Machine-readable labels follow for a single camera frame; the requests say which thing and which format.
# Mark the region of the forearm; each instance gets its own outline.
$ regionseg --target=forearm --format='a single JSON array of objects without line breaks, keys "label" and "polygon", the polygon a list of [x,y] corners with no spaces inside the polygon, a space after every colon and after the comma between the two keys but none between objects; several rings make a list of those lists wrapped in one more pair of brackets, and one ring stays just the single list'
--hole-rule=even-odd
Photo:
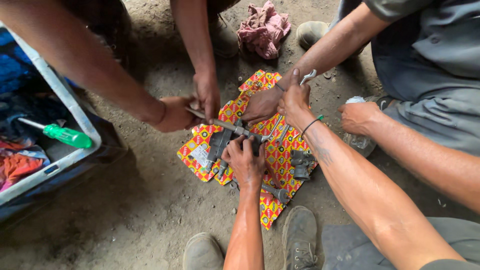
[{"label": "forearm", "polygon": [[140,121],[156,124],[162,118],[163,103],[138,85],[85,25],[57,2],[1,1],[0,18],[75,83],[109,99]]},{"label": "forearm", "polygon": [[259,201],[259,188],[241,189],[237,217],[225,257],[226,270],[264,269]]},{"label": "forearm", "polygon": [[479,157],[441,146],[381,112],[366,128],[368,136],[412,174],[480,213]]},{"label": "forearm", "polygon": [[[314,116],[306,111],[301,119],[302,128]],[[304,137],[339,202],[398,269],[419,269],[438,258],[462,259],[402,189],[324,124],[314,123]]]},{"label": "forearm", "polygon": [[215,75],[215,59],[208,33],[207,1],[171,0],[170,3],[195,73]]},{"label": "forearm", "polygon": [[289,78],[295,68],[300,69],[300,78],[313,69],[322,74],[347,59],[354,51],[377,35],[389,23],[377,18],[362,3],[341,20],[315,45],[313,45],[278,81],[283,88],[290,85]]}]

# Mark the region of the gray pants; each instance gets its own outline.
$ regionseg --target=gray pants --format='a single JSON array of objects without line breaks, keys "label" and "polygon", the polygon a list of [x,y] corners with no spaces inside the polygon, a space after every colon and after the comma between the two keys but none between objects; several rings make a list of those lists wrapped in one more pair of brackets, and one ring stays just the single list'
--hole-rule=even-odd
[{"label": "gray pants", "polygon": [[[360,3],[340,0],[330,28]],[[398,100],[384,113],[440,145],[480,156],[480,81],[454,76],[413,49],[420,14],[394,22],[371,40],[378,78]]]},{"label": "gray pants", "polygon": [[[480,224],[452,218],[428,220],[465,260],[480,263]],[[322,270],[395,269],[356,224],[325,226],[322,246],[325,254]]]}]

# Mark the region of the pink rag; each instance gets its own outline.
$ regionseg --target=pink rag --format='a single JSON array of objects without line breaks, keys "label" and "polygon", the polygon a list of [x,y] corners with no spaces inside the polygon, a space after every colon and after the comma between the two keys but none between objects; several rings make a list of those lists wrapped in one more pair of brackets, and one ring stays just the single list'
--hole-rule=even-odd
[{"label": "pink rag", "polygon": [[245,43],[249,51],[256,51],[265,59],[277,58],[280,39],[290,31],[288,14],[278,14],[270,1],[262,8],[250,4],[248,13],[250,17],[240,24],[237,31],[240,48]]}]

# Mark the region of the black wristband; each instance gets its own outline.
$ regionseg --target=black wristband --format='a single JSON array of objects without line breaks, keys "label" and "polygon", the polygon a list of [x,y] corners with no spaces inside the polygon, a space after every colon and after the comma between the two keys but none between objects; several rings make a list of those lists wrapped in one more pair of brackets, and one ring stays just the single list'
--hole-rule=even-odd
[{"label": "black wristband", "polygon": [[305,134],[305,131],[307,131],[307,128],[309,128],[313,123],[315,123],[316,121],[320,121],[320,119],[318,118],[315,118],[315,120],[313,120],[310,124],[308,124],[308,126],[303,130],[303,132],[301,133],[300,135],[300,138],[303,140],[303,135]]},{"label": "black wristband", "polygon": [[281,87],[279,84],[276,84],[276,86],[277,86],[278,88],[280,88],[280,90],[282,90],[282,92],[285,92],[285,89],[283,89],[283,87]]}]

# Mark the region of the dusty ground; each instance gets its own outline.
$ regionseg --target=dusty ground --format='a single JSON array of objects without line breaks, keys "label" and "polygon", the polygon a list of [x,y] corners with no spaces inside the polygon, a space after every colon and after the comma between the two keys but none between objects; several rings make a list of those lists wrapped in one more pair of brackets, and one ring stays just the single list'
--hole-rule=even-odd
[{"label": "dusty ground", "polygon": [[[224,18],[238,28],[247,16],[250,2],[242,0],[225,12]],[[155,97],[187,94],[192,90],[193,68],[174,29],[168,1],[126,0],[138,33],[139,53],[135,73]],[[278,60],[217,60],[222,102],[235,98],[237,78],[247,78],[258,69],[286,71],[304,52],[295,38],[302,22],[330,22],[335,0],[274,1],[279,12],[289,14],[290,35]],[[370,48],[359,61],[336,68],[335,82],[322,76],[311,83],[312,109],[325,115],[331,129],[341,132],[336,108],[354,95],[380,91],[371,62]],[[161,134],[142,124],[107,101],[90,95],[94,107],[118,128],[130,146],[129,154],[75,189],[64,193],[13,230],[3,232],[0,243],[2,269],[181,269],[183,249],[199,232],[210,232],[226,251],[238,198],[216,181],[200,182],[176,157],[176,151],[190,138],[188,131]],[[403,188],[428,216],[449,216],[477,220],[459,206],[412,175],[376,149],[369,160]],[[304,184],[289,206],[304,205],[317,218],[319,232],[324,224],[348,224],[352,220],[335,199],[322,172]],[[266,269],[283,265],[281,229],[288,210],[270,231],[263,230]],[[318,265],[323,263],[319,244]]]}]

